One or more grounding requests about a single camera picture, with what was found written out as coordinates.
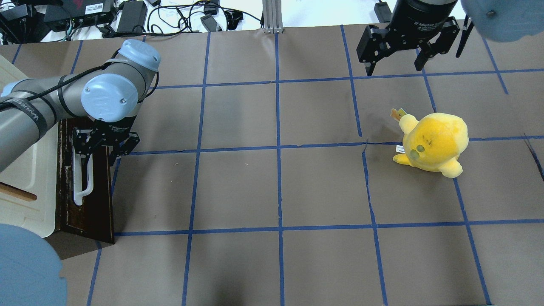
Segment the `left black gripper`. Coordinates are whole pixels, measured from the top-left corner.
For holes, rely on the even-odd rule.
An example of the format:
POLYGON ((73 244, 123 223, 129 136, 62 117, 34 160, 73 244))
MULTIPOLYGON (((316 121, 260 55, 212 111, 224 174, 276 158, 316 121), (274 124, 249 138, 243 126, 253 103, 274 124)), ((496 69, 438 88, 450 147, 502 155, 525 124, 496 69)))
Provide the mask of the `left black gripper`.
POLYGON ((131 132, 134 120, 105 122, 94 120, 89 130, 73 130, 74 170, 92 170, 92 155, 99 147, 111 147, 108 155, 109 167, 113 167, 121 156, 130 154, 140 143, 138 133, 131 132))

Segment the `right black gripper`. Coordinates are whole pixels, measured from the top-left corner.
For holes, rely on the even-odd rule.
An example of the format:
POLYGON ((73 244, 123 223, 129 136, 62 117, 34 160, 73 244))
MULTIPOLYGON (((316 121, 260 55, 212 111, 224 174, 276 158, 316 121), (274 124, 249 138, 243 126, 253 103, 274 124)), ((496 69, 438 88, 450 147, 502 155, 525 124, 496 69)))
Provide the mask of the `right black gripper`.
POLYGON ((430 58, 447 54, 460 33, 451 16, 456 4, 456 0, 397 1, 388 25, 367 25, 356 47, 366 75, 371 77, 377 62, 398 51, 420 50, 414 61, 416 71, 422 71, 430 58))

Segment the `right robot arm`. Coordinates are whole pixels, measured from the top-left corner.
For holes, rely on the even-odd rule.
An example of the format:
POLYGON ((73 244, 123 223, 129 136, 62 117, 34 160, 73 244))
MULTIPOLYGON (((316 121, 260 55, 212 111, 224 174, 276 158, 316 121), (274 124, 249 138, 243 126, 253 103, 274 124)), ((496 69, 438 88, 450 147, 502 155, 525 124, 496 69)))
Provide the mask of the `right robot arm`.
POLYGON ((368 76, 376 64, 395 52, 419 50, 414 61, 422 71, 428 60, 447 54, 461 35, 456 57, 461 56, 473 30, 497 42, 518 41, 543 31, 542 0, 463 0, 464 24, 460 27, 451 12, 456 0, 399 0, 385 28, 368 25, 356 54, 368 76))

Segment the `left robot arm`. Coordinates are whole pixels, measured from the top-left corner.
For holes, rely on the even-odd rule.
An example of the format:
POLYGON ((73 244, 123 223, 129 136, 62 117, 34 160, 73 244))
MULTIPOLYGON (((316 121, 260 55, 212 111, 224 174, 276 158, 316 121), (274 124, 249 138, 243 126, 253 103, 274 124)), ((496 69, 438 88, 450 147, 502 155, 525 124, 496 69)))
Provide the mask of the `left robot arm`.
MULTIPOLYGON (((109 163, 140 142, 132 132, 141 103, 158 81, 161 55, 144 41, 128 39, 100 66, 77 75, 26 78, 1 94, 1 170, 35 145, 60 120, 93 118, 91 130, 75 130, 73 157, 91 164, 99 147, 111 147, 109 163)), ((1 222, 2 306, 64 306, 62 262, 44 238, 1 222)))

